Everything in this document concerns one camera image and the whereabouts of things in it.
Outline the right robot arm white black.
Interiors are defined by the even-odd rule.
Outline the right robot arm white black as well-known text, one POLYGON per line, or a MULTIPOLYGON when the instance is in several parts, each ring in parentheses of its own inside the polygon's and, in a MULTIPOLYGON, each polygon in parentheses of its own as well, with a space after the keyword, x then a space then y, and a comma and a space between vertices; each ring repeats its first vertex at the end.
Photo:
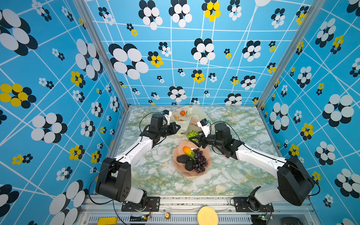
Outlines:
POLYGON ((249 147, 239 138, 232 137, 230 127, 225 122, 215 125, 214 134, 207 121, 198 122, 197 125, 202 129, 201 134, 189 138, 196 146, 214 147, 226 158, 250 163, 277 179, 276 185, 267 188, 258 186, 249 194, 247 204, 254 212, 276 202, 286 201, 294 206, 301 206, 318 184, 297 157, 277 157, 249 147))

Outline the dark purple grape bunch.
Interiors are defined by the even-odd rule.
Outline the dark purple grape bunch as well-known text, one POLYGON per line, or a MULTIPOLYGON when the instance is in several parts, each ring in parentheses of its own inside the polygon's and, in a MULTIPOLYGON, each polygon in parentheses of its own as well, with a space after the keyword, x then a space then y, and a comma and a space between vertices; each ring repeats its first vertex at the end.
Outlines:
POLYGON ((202 173, 205 171, 205 168, 208 165, 207 160, 203 155, 203 151, 201 151, 200 149, 193 149, 193 152, 194 152, 194 163, 193 163, 194 170, 197 173, 202 173))

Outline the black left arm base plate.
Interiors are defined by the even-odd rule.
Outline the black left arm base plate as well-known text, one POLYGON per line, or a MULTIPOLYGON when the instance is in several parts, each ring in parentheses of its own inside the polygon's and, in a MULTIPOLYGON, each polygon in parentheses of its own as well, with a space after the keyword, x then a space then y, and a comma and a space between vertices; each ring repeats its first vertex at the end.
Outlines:
POLYGON ((148 196, 140 203, 123 202, 122 212, 158 212, 160 207, 159 196, 148 196))

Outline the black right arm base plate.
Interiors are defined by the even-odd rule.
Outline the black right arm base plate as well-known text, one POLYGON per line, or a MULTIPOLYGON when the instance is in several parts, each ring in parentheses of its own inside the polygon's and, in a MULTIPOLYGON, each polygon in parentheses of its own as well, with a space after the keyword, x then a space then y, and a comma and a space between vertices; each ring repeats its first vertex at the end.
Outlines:
POLYGON ((230 203, 233 207, 235 207, 236 212, 274 212, 272 205, 261 205, 256 199, 248 197, 233 197, 230 200, 230 203))

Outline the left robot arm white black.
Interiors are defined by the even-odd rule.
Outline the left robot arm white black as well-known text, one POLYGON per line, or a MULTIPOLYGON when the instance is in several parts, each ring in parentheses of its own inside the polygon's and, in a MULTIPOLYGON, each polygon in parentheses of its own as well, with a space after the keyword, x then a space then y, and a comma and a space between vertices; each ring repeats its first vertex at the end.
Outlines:
POLYGON ((132 167, 160 143, 161 138, 176 134, 181 126, 172 122, 161 127, 148 125, 137 141, 120 155, 104 159, 98 174, 95 192, 118 202, 131 202, 145 207, 147 193, 131 182, 132 167))

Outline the green kiwi fruit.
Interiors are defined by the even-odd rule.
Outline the green kiwi fruit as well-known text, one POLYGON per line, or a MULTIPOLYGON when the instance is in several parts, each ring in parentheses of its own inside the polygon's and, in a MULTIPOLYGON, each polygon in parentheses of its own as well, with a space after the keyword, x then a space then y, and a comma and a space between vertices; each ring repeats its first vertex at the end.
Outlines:
POLYGON ((187 139, 190 141, 191 138, 199 136, 199 132, 195 130, 191 130, 187 134, 187 139))

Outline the translucent yellowish plastic bag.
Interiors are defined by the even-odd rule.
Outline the translucent yellowish plastic bag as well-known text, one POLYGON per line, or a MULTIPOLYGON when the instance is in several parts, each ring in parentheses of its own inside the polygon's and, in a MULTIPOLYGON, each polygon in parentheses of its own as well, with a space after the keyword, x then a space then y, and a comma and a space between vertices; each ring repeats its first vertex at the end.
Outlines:
POLYGON ((190 105, 175 108, 172 111, 170 122, 175 122, 177 125, 180 125, 181 128, 177 132, 178 136, 186 136, 189 131, 202 131, 202 129, 197 125, 197 123, 202 119, 206 119, 207 121, 212 123, 209 115, 204 111, 202 107, 190 105))

